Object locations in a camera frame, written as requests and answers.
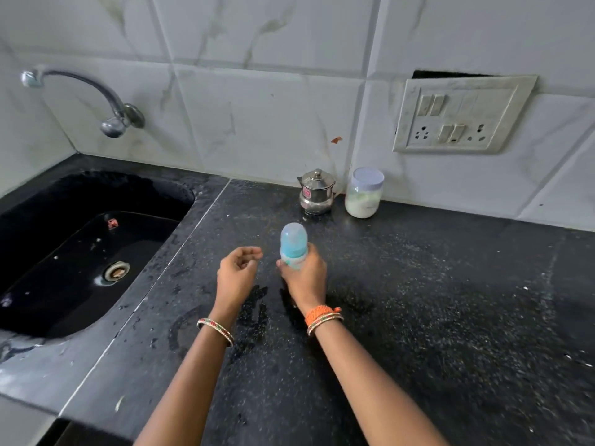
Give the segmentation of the person's left forearm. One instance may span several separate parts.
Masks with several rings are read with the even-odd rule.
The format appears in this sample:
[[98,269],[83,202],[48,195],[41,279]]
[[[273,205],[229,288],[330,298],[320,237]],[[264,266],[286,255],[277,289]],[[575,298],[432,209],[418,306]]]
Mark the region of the person's left forearm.
[[202,327],[133,446],[199,446],[227,349]]

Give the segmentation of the small steel pot with lid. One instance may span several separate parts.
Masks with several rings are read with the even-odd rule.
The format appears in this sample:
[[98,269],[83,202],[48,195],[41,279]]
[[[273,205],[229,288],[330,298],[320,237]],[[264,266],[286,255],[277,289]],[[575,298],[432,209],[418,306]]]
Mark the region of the small steel pot with lid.
[[324,215],[331,211],[336,183],[331,173],[321,169],[309,171],[297,177],[301,185],[299,202],[301,209],[309,215]]

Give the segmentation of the orange thread wristband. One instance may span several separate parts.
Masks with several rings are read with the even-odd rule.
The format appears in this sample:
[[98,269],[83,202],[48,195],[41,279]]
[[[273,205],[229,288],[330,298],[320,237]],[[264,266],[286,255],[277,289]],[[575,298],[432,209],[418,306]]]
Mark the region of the orange thread wristband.
[[319,305],[310,309],[305,316],[305,322],[307,327],[310,327],[319,317],[326,316],[330,314],[339,314],[341,313],[342,309],[340,307],[330,307],[327,305]]

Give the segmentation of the person's right hand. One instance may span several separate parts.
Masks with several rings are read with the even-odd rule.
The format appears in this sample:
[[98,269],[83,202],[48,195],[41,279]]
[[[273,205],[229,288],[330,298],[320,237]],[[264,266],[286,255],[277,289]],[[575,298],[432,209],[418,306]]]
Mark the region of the person's right hand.
[[304,261],[301,269],[295,270],[279,259],[277,267],[291,298],[304,317],[310,309],[325,305],[327,264],[319,253],[316,265],[306,265]]

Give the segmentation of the steel sink drain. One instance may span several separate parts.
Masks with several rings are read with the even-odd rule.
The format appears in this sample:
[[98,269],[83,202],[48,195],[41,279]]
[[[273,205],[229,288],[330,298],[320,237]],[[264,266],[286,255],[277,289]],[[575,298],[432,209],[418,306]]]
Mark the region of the steel sink drain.
[[128,262],[118,261],[110,264],[103,272],[103,279],[107,282],[118,282],[123,279],[130,272],[130,264]]

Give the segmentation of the blue baby bottle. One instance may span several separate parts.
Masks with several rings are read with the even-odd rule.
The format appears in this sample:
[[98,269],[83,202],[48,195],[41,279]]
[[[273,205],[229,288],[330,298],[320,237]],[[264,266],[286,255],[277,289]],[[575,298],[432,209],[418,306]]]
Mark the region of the blue baby bottle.
[[308,234],[297,222],[287,224],[280,236],[280,257],[292,269],[301,269],[308,255]]

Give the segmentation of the white switch socket panel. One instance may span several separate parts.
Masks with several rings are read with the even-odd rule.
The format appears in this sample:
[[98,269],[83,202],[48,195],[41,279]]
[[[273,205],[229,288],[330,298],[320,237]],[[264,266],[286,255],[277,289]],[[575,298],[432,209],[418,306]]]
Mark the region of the white switch socket panel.
[[538,75],[408,79],[392,150],[498,153],[538,81]]

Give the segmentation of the gold beaded bangle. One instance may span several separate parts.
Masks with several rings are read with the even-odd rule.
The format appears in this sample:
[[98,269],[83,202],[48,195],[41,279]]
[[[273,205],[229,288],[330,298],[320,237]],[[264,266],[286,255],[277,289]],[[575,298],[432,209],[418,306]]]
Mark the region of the gold beaded bangle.
[[199,329],[201,329],[202,327],[208,326],[211,329],[217,331],[227,341],[227,347],[234,347],[234,337],[233,337],[233,335],[231,334],[231,332],[229,330],[227,330],[227,328],[225,328],[219,322],[217,322],[217,321],[215,321],[213,319],[210,319],[208,317],[203,317],[203,318],[200,318],[197,321],[196,325],[197,325],[197,327]]

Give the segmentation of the person's right forearm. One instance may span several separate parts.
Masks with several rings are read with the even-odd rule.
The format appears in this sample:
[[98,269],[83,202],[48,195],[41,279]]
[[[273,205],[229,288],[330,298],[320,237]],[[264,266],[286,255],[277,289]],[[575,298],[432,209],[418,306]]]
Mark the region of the person's right forearm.
[[334,371],[369,446],[448,446],[427,416],[343,322],[313,334]]

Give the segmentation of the black sink basin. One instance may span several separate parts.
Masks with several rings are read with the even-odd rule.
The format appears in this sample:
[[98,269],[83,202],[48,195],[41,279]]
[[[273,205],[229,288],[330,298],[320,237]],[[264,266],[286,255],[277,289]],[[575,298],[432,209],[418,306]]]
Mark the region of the black sink basin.
[[[90,327],[165,244],[195,196],[176,182],[111,171],[67,175],[0,204],[0,331],[55,339]],[[109,230],[107,221],[119,225]],[[130,264],[118,282],[103,272]]]

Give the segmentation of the plastic jar with white powder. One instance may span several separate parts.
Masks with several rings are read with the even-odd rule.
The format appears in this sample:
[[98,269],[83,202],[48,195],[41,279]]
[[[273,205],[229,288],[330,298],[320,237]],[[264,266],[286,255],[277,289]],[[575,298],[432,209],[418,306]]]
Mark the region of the plastic jar with white powder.
[[383,194],[384,174],[377,168],[356,168],[349,179],[345,208],[358,219],[372,217],[379,208]]

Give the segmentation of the person's left hand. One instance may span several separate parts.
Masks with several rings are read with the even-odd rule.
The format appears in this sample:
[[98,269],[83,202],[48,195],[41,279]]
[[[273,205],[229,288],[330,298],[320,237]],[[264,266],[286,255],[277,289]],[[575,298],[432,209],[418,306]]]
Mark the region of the person's left hand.
[[255,277],[241,277],[238,260],[240,258],[263,257],[261,247],[241,246],[224,257],[217,272],[217,295],[213,311],[218,315],[232,317],[237,315],[242,304],[248,298],[254,285]]

